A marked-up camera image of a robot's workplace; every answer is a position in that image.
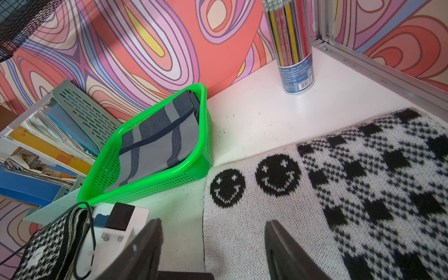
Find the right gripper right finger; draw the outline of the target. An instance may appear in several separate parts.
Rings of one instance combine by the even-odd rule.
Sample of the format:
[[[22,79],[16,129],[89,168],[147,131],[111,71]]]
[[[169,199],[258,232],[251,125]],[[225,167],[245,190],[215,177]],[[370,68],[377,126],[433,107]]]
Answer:
[[[272,280],[328,280],[330,278],[279,221],[266,222],[264,242]]]

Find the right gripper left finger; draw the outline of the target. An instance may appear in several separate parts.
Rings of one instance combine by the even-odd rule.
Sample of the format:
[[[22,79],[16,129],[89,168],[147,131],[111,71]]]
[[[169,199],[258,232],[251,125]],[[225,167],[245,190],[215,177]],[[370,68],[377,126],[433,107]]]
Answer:
[[[157,279],[162,244],[162,221],[152,219],[97,279]]]

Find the smiley face checked scarf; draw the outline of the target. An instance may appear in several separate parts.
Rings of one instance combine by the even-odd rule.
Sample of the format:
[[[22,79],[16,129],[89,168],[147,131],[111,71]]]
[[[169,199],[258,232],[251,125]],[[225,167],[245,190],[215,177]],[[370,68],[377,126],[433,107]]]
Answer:
[[[448,129],[406,108],[315,140],[212,168],[205,270],[267,280],[277,220],[334,280],[448,277]]]

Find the green plastic basket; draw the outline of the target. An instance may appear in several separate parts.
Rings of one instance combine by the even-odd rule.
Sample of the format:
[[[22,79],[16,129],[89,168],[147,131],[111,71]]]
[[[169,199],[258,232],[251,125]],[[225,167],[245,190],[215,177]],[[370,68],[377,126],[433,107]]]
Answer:
[[[213,165],[213,153],[212,118],[207,107],[207,88],[201,83],[192,84],[186,88],[197,95],[200,103],[198,144],[189,157],[171,169],[160,171],[115,190],[106,191],[119,177],[119,151],[122,147],[123,134],[131,131],[165,105],[168,105],[169,102],[181,94],[177,92],[126,121],[112,134],[79,189],[77,198],[79,203],[86,202],[90,206],[100,203],[129,204],[201,180],[208,174]]]

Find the grey navy plaid scarf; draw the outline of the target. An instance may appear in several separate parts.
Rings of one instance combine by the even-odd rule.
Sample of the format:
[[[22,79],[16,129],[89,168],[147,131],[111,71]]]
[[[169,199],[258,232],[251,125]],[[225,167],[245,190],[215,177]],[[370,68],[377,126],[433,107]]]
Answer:
[[[173,168],[196,148],[200,101],[189,90],[122,135],[120,174],[105,192]]]

